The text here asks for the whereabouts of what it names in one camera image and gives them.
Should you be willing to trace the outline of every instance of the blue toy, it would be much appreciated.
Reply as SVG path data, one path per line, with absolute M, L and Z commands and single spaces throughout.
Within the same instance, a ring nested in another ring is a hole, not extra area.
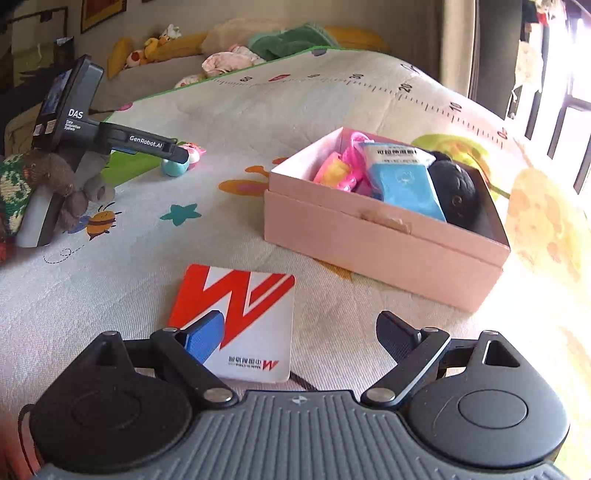
M 169 177 L 180 177 L 189 168 L 189 159 L 185 163 L 177 163 L 175 161 L 169 161 L 165 158 L 160 163 L 160 168 Z

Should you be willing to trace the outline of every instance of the star print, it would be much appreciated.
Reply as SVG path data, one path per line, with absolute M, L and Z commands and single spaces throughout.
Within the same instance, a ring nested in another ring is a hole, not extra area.
M 187 205 L 186 207 L 181 207 L 180 205 L 171 205 L 170 213 L 162 215 L 162 217 L 160 217 L 160 220 L 172 220 L 174 226 L 182 225 L 185 222 L 185 220 L 189 218 L 201 217 L 201 213 L 197 213 L 195 211 L 195 208 L 197 208 L 197 203 L 192 203 L 191 205 Z

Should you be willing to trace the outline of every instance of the picture frame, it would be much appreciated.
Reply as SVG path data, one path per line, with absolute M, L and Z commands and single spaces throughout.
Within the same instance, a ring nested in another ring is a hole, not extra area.
M 82 0 L 80 33 L 127 10 L 127 0 Z

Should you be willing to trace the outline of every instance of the open box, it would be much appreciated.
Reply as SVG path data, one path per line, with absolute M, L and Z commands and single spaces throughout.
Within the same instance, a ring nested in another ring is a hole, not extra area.
M 322 162 L 333 151 L 342 153 L 352 132 L 339 128 L 271 171 L 265 192 L 265 240 L 475 312 L 501 276 L 511 252 L 480 172 L 462 165 L 482 204 L 474 232 L 313 183 Z

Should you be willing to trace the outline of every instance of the window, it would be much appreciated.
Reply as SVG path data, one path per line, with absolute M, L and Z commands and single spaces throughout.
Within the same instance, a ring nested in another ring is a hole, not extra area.
M 543 89 L 526 136 L 553 159 L 556 180 L 573 185 L 591 210 L 591 28 L 578 13 L 545 27 Z

